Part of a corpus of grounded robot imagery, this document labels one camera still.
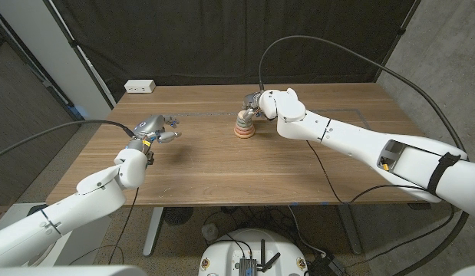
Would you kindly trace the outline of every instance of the black curtain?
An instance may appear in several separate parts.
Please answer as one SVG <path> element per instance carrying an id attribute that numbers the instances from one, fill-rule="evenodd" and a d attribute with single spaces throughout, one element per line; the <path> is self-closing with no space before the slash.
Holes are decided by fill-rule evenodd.
<path id="1" fill-rule="evenodd" d="M 263 51 L 286 35 L 326 38 L 381 63 L 413 2 L 54 0 L 116 101 L 129 79 L 257 84 Z M 376 71 L 304 40 L 276 45 L 263 64 L 265 84 L 369 82 Z"/>

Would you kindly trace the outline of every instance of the black cable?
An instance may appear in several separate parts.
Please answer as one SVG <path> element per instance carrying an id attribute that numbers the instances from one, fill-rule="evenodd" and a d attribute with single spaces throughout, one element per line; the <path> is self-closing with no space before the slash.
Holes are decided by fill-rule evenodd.
<path id="1" fill-rule="evenodd" d="M 405 241 L 405 242 L 400 243 L 399 245 L 395 245 L 395 246 L 389 248 L 388 250 L 383 251 L 382 253 L 379 253 L 379 254 L 377 254 L 377 255 L 375 255 L 375 256 L 373 256 L 373 257 L 367 259 L 367 260 L 359 261 L 359 262 L 356 262 L 356 263 L 354 263 L 354 264 L 350 264 L 350 265 L 347 266 L 346 268 L 351 268 L 351 267 L 353 267 L 353 266 L 355 266 L 355 265 L 359 265 L 359 264 L 363 264 L 363 263 L 369 262 L 369 261 L 371 261 L 371 260 L 373 260 L 373 259 L 375 259 L 375 258 L 377 258 L 377 257 L 380 257 L 380 256 L 382 256 L 382 255 L 386 255 L 386 254 L 389 253 L 390 251 L 393 251 L 394 249 L 396 249 L 396 248 L 398 248 L 398 247 L 400 247 L 400 246 L 402 246 L 402 245 L 406 245 L 406 244 L 408 244 L 408 243 L 410 243 L 410 242 L 414 242 L 414 241 L 416 241 L 416 240 L 418 240 L 418 239 L 420 239 L 420 238 L 426 237 L 426 236 L 428 236 L 429 234 L 432 234 L 432 233 L 434 233 L 434 232 L 436 232 L 436 231 L 442 229 L 445 225 L 447 225 L 447 224 L 452 220 L 452 218 L 454 217 L 454 215 L 455 215 L 455 208 L 454 208 L 453 205 L 450 204 L 450 216 L 449 216 L 449 219 L 446 220 L 446 221 L 445 221 L 444 223 L 442 223 L 441 225 L 439 225 L 438 227 L 436 227 L 436 228 L 434 228 L 434 229 L 430 230 L 429 232 L 426 232 L 426 233 L 424 233 L 424 234 L 422 234 L 422 235 L 419 235 L 419 236 L 417 236 L 416 238 L 412 238 L 412 239 L 410 239 L 410 240 L 408 240 L 408 241 Z"/>
<path id="2" fill-rule="evenodd" d="M 209 216 L 207 216 L 206 219 L 205 219 L 205 221 L 203 222 L 203 225 L 206 225 L 206 222 L 208 222 L 208 219 L 209 219 L 209 218 L 211 218 L 211 217 L 213 217 L 214 215 L 219 214 L 219 213 L 221 213 L 221 212 L 222 212 L 222 211 L 217 211 L 217 212 L 214 212 L 214 213 L 210 214 Z"/>
<path id="3" fill-rule="evenodd" d="M 213 217 L 214 215 L 218 215 L 219 213 L 225 214 L 225 213 L 222 212 L 222 211 L 214 212 L 214 213 L 212 213 L 212 214 L 210 214 L 209 216 L 206 217 L 205 221 L 203 222 L 203 225 L 206 225 L 206 222 L 208 222 L 208 219 L 209 219 L 209 218 Z M 232 217 L 234 223 L 236 224 L 236 227 L 239 227 L 239 224 L 237 223 L 236 219 L 235 219 L 231 214 L 228 214 L 228 215 L 230 215 L 230 216 Z"/>
<path id="4" fill-rule="evenodd" d="M 364 57 L 360 54 L 357 54 L 357 53 L 353 52 L 352 50 L 341 46 L 340 44 L 336 44 L 334 42 L 325 40 L 324 38 L 316 38 L 316 37 L 307 36 L 307 35 L 291 35 L 291 36 L 288 36 L 288 37 L 280 38 L 279 40 L 271 43 L 271 45 L 269 45 L 268 48 L 266 48 L 265 52 L 262 54 L 261 61 L 259 61 L 259 89 L 262 92 L 264 91 L 264 84 L 263 84 L 262 78 L 261 78 L 261 66 L 262 66 L 262 61 L 264 60 L 264 57 L 265 57 L 266 53 L 269 51 L 269 49 L 273 45 L 277 44 L 278 42 L 284 41 L 284 40 L 287 40 L 287 39 L 292 39 L 292 38 L 312 39 L 312 40 L 315 40 L 315 41 L 320 41 L 320 42 L 324 42 L 326 44 L 335 46 L 339 49 L 342 49 L 343 51 L 348 52 L 349 54 L 353 54 L 357 58 L 360 58 L 364 61 L 367 61 L 370 64 L 373 64 L 374 66 L 376 66 L 376 67 L 382 69 L 383 71 L 389 73 L 391 76 L 396 77 L 398 80 L 404 82 L 405 84 L 407 84 L 408 86 L 413 88 L 415 91 L 417 91 L 430 104 L 430 106 L 433 108 L 435 113 L 442 120 L 442 123 L 444 124 L 444 126 L 447 128 L 447 130 L 448 130 L 450 136 L 452 137 L 452 139 L 454 140 L 457 148 L 459 148 L 459 149 L 463 150 L 464 152 L 466 152 L 466 149 L 464 148 L 464 145 L 462 144 L 462 141 L 460 140 L 460 137 L 457 135 L 457 132 L 452 127 L 449 120 L 445 117 L 445 114 L 438 107 L 438 105 L 435 103 L 435 101 L 425 91 L 423 91 L 421 88 L 419 88 L 416 84 L 414 84 L 413 82 L 411 82 L 407 78 L 405 78 L 405 77 L 401 76 L 400 74 L 392 71 L 391 69 L 389 69 L 387 67 L 384 67 L 384 66 L 376 63 L 375 61 L 371 61 L 370 59 L 368 59 L 368 58 L 366 58 L 366 57 Z M 403 271 L 398 272 L 396 274 L 396 276 L 406 275 L 407 273 L 410 273 L 410 272 L 418 269 L 419 267 L 425 265 L 426 263 L 428 263 L 429 261 L 431 261 L 435 257 L 437 257 L 459 235 L 460 231 L 462 230 L 462 228 L 466 224 L 466 221 L 467 221 L 468 218 L 469 218 L 469 214 L 462 211 L 462 214 L 460 214 L 460 217 L 459 217 L 459 220 L 457 221 L 457 224 L 454 226 L 454 228 L 449 233 L 449 235 L 442 241 L 442 243 L 440 243 L 440 245 L 438 245 L 432 252 L 430 252 L 428 255 L 426 255 L 421 260 L 419 260 L 416 263 L 412 264 L 408 268 L 405 268 Z"/>
<path id="5" fill-rule="evenodd" d="M 335 189 L 332 187 L 331 181 L 329 180 L 329 176 L 328 176 L 328 174 L 327 174 L 327 172 L 326 172 L 326 169 L 325 169 L 324 166 L 322 165 L 322 161 L 321 161 L 321 159 L 319 158 L 319 155 L 316 153 L 315 149 L 311 146 L 311 143 L 310 143 L 309 141 L 307 141 L 307 140 L 306 140 L 306 142 L 307 142 L 308 146 L 311 148 L 311 150 L 314 152 L 315 157 L 317 157 L 317 160 L 319 161 L 319 164 L 321 164 L 322 171 L 324 172 L 324 175 L 326 176 L 326 179 L 328 180 L 329 187 L 331 187 L 332 193 L 335 194 L 335 197 L 336 197 L 336 199 L 337 199 L 339 202 L 341 202 L 342 204 L 345 204 L 343 201 L 341 201 L 341 200 L 339 199 L 338 195 L 336 195 L 336 191 L 335 191 Z"/>
<path id="6" fill-rule="evenodd" d="M 315 154 L 315 157 L 317 157 L 317 160 L 319 161 L 319 164 L 321 164 L 321 167 L 322 167 L 322 170 L 324 171 L 324 174 L 326 176 L 326 179 L 328 180 L 328 184 L 329 184 L 329 187 L 331 187 L 331 190 L 332 192 L 335 194 L 335 197 L 336 199 L 341 202 L 342 204 L 352 204 L 354 201 L 356 201 L 359 197 L 361 197 L 362 195 L 366 194 L 367 192 L 370 192 L 372 190 L 375 190 L 375 189 L 379 189 L 379 188 L 386 188 L 386 187 L 396 187 L 396 188 L 409 188 L 409 189 L 419 189 L 421 191 L 426 191 L 425 188 L 421 188 L 421 187 L 416 187 L 416 186 L 408 186 L 408 185 L 379 185 L 379 186 L 375 186 L 375 187 L 371 187 L 370 189 L 366 189 L 365 191 L 363 192 L 360 192 L 359 194 L 357 194 L 350 202 L 344 202 L 344 201 L 341 201 L 340 198 L 338 197 L 338 195 L 336 194 L 336 191 L 335 189 L 333 188 L 332 184 L 331 184 L 331 181 L 329 180 L 329 177 L 328 177 L 328 174 L 324 168 L 324 166 L 322 165 L 322 162 L 321 162 L 321 159 L 319 158 L 319 155 L 316 153 L 315 149 L 311 146 L 310 142 L 309 141 L 306 141 L 308 146 L 311 148 L 311 150 L 314 152 Z"/>
<path id="7" fill-rule="evenodd" d="M 379 185 L 379 186 L 371 187 L 370 189 L 366 189 L 365 191 L 360 192 L 359 194 L 357 194 L 357 196 L 355 196 L 350 202 L 346 202 L 345 204 L 352 204 L 352 203 L 353 203 L 355 200 L 357 200 L 360 196 L 362 196 L 362 195 L 364 195 L 364 194 L 366 194 L 367 192 L 370 192 L 370 191 L 372 191 L 372 190 L 379 189 L 379 188 L 390 188 L 390 187 L 394 187 L 394 188 L 418 189 L 418 190 L 421 190 L 421 191 L 426 191 L 425 188 L 416 187 L 416 186 L 385 184 L 385 185 Z"/>
<path id="8" fill-rule="evenodd" d="M 241 243 L 243 243 L 244 245 L 246 245 L 247 248 L 249 249 L 249 258 L 252 259 L 252 249 L 251 249 L 251 247 L 250 247 L 247 243 L 245 243 L 244 241 L 237 241 L 236 239 L 232 238 L 232 237 L 229 235 L 229 233 L 227 233 L 226 235 L 227 235 L 231 240 L 233 240 L 233 241 L 235 241 L 235 242 L 241 242 Z"/>
<path id="9" fill-rule="evenodd" d="M 69 127 L 69 126 L 75 125 L 75 124 L 85 124 L 85 123 L 108 123 L 108 124 L 112 124 L 112 125 L 115 125 L 115 126 L 117 126 L 117 127 L 122 128 L 122 129 L 124 130 L 124 132 L 128 134 L 129 137 L 135 136 L 135 134 L 133 133 L 133 131 L 131 131 L 131 130 L 130 130 L 129 128 L 127 128 L 126 126 L 122 125 L 121 123 L 116 123 L 116 122 L 109 121 L 109 120 L 81 120 L 81 121 L 74 121 L 74 122 L 64 123 L 64 124 L 61 124 L 61 125 L 59 125 L 59 126 L 52 127 L 52 128 L 49 129 L 49 130 L 45 130 L 45 131 L 43 131 L 43 132 L 37 133 L 37 134 L 35 134 L 35 135 L 33 135 L 33 136 L 30 136 L 30 137 L 28 137 L 28 138 L 26 138 L 26 139 L 24 139 L 24 140 L 22 140 L 22 141 L 20 141 L 20 142 L 17 142 L 17 143 L 15 143 L 15 144 L 13 144 L 12 146 L 10 146 L 10 147 L 8 147 L 8 148 L 2 150 L 2 151 L 0 152 L 0 156 L 2 156 L 2 155 L 4 155 L 4 154 L 8 153 L 9 151 L 15 149 L 16 147 L 18 147 L 18 146 L 20 146 L 20 145 L 22 145 L 22 144 L 25 144 L 25 143 L 27 143 L 27 142 L 29 142 L 29 141 L 31 141 L 31 140 L 34 140 L 34 139 L 36 139 L 36 138 L 38 138 L 38 137 L 40 137 L 40 136 L 43 136 L 43 135 L 48 134 L 48 133 L 50 133 L 50 132 L 53 132 L 53 131 L 55 131 L 55 130 L 59 130 L 59 129 L 61 129 L 61 128 Z"/>
<path id="10" fill-rule="evenodd" d="M 440 245 L 438 245 L 432 252 L 430 252 L 424 258 L 403 269 L 402 271 L 399 271 L 394 276 L 404 276 L 408 273 L 411 273 L 417 270 L 418 268 L 424 266 L 429 261 L 433 260 L 433 258 L 437 257 L 445 248 L 447 248 L 447 246 L 449 246 L 454 241 L 460 230 L 462 230 L 462 228 L 464 227 L 467 218 L 469 218 L 469 214 L 467 214 L 466 212 L 462 212 L 462 214 L 460 214 L 459 221 L 457 221 L 457 224 L 454 226 L 454 229 L 452 229 L 452 232 L 450 232 L 450 234 L 444 239 L 442 243 L 440 243 Z"/>
<path id="11" fill-rule="evenodd" d="M 218 240 L 218 241 L 215 241 L 213 244 L 216 244 L 217 242 L 235 242 L 237 246 L 239 246 L 240 250 L 242 251 L 242 257 L 243 258 L 246 258 L 246 254 L 244 253 L 244 249 L 242 249 L 242 247 L 240 246 L 240 244 L 238 243 L 239 241 L 235 241 L 235 240 Z"/>
<path id="12" fill-rule="evenodd" d="M 353 52 L 352 50 L 341 46 L 340 44 L 336 44 L 335 42 L 326 40 L 324 38 L 316 38 L 316 37 L 312 37 L 312 36 L 308 36 L 308 35 L 290 35 L 290 36 L 287 36 L 287 37 L 284 37 L 284 38 L 280 38 L 279 40 L 271 43 L 271 45 L 269 45 L 268 48 L 266 48 L 265 52 L 262 54 L 261 61 L 259 62 L 259 89 L 261 91 L 264 91 L 264 84 L 263 84 L 262 78 L 261 78 L 261 66 L 262 66 L 262 61 L 264 60 L 264 58 L 266 56 L 266 53 L 269 51 L 270 48 L 273 47 L 273 45 L 279 43 L 280 41 L 293 39 L 293 38 L 311 39 L 311 40 L 315 40 L 315 41 L 324 42 L 324 43 L 329 44 L 331 46 L 335 46 L 339 49 L 342 49 L 343 51 L 348 52 L 349 54 L 353 54 L 357 58 L 360 58 L 364 61 L 367 61 L 368 63 L 382 69 L 383 71 L 389 73 L 391 76 L 396 77 L 398 80 L 404 82 L 405 84 L 407 84 L 411 88 L 415 89 L 431 105 L 431 107 L 435 110 L 435 113 L 437 113 L 438 117 L 442 120 L 442 123 L 444 123 L 444 126 L 449 131 L 449 134 L 452 136 L 452 139 L 456 143 L 457 147 L 459 149 L 463 150 L 464 152 L 466 151 L 464 149 L 464 146 L 463 146 L 462 142 L 460 141 L 460 138 L 457 135 L 456 131 L 454 130 L 454 128 L 450 124 L 449 120 L 445 117 L 445 114 L 442 112 L 442 110 L 438 107 L 438 105 L 434 102 L 434 100 L 425 91 L 423 91 L 421 88 L 419 88 L 416 84 L 414 84 L 413 82 L 411 82 L 407 78 L 405 78 L 405 77 L 401 76 L 400 74 L 392 71 L 391 69 L 389 69 L 387 67 L 384 67 L 384 66 L 378 64 L 375 61 L 371 61 L 370 59 L 362 56 L 361 54 L 357 54 L 357 53 Z"/>
<path id="13" fill-rule="evenodd" d="M 128 212 L 128 216 L 126 221 L 124 221 L 123 229 L 121 230 L 120 236 L 117 238 L 116 244 L 114 246 L 117 247 L 117 245 L 120 243 L 121 237 L 123 236 L 124 229 L 127 227 L 128 220 L 130 219 L 131 211 L 133 211 L 133 207 L 135 206 L 135 202 L 137 201 L 137 196 L 138 196 L 138 190 L 140 188 L 137 188 L 137 192 L 135 192 L 135 198 L 133 199 L 133 203 L 131 203 L 130 211 Z M 109 258 L 109 262 L 107 263 L 108 265 L 111 264 L 111 261 L 113 261 L 113 256 L 114 252 L 116 251 L 116 248 L 114 248 L 113 253 L 111 253 L 111 257 Z"/>
<path id="14" fill-rule="evenodd" d="M 83 254 L 82 256 L 80 256 L 80 257 L 74 259 L 74 260 L 73 260 L 70 264 L 68 264 L 68 265 L 71 265 L 71 264 L 75 263 L 76 261 L 78 261 L 78 260 L 82 259 L 83 257 L 89 255 L 89 254 L 90 254 L 91 252 L 93 252 L 93 251 L 99 250 L 99 249 L 101 249 L 101 248 L 109 247 L 109 246 L 116 246 L 116 245 L 103 245 L 103 246 L 100 246 L 100 247 L 98 247 L 98 248 L 92 249 L 92 250 L 90 250 L 89 252 Z M 114 250 L 116 250 L 116 248 L 120 249 L 120 252 L 121 252 L 121 264 L 124 265 L 123 249 L 121 249 L 121 247 L 119 247 L 119 246 L 116 246 L 116 247 L 114 248 Z"/>

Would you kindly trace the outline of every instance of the velcro strap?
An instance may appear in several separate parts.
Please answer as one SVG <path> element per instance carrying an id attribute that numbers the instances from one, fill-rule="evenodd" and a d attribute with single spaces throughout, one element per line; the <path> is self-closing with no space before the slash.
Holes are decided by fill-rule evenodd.
<path id="1" fill-rule="evenodd" d="M 459 161 L 460 155 L 458 156 L 453 156 L 450 153 L 445 153 L 444 156 L 442 156 L 438 160 L 438 165 L 437 168 L 435 168 L 434 172 L 431 174 L 430 177 L 430 182 L 428 182 L 428 187 L 427 190 L 430 194 L 436 196 L 437 193 L 435 192 L 437 190 L 438 182 L 442 178 L 442 175 L 445 173 L 445 170 L 448 167 L 453 166 L 457 161 Z"/>

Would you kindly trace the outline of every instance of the wooden tabletop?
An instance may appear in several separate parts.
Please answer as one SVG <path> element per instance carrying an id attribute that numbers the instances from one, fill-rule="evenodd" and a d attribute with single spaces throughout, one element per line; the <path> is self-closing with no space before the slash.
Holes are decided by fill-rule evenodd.
<path id="1" fill-rule="evenodd" d="M 371 130 L 423 136 L 377 84 L 277 84 L 293 88 L 308 110 Z M 108 117 L 135 127 L 151 114 L 176 115 L 183 135 L 154 144 L 155 163 L 147 168 L 137 205 L 289 205 L 337 204 L 318 160 L 305 141 L 276 132 L 276 121 L 256 119 L 250 139 L 234 135 L 236 115 L 245 95 L 257 85 L 156 87 L 152 94 L 125 94 Z M 76 192 L 86 176 L 113 165 L 129 138 L 103 125 L 86 145 L 46 202 Z M 358 193 L 387 182 L 363 163 L 319 143 L 320 156 L 338 196 L 349 201 Z M 125 191 L 126 205 L 134 191 Z M 377 189 L 357 203 L 415 202 L 396 188 Z"/>

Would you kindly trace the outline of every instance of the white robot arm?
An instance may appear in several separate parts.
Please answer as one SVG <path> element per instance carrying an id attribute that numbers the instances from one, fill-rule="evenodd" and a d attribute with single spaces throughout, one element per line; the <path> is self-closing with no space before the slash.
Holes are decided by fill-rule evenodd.
<path id="1" fill-rule="evenodd" d="M 291 88 L 267 90 L 245 98 L 246 118 L 257 109 L 278 119 L 278 133 L 289 139 L 321 143 L 370 166 L 395 185 L 419 199 L 444 199 L 475 216 L 475 163 L 467 154 L 440 141 L 408 135 L 378 133 L 305 109 Z"/>
<path id="2" fill-rule="evenodd" d="M 77 185 L 77 192 L 0 231 L 0 267 L 21 266 L 62 235 L 109 215 L 126 201 L 123 189 L 143 184 L 145 169 L 153 163 L 153 141 L 167 143 L 180 133 L 172 117 L 153 115 L 135 127 L 135 136 L 114 159 L 115 166 L 96 172 Z"/>

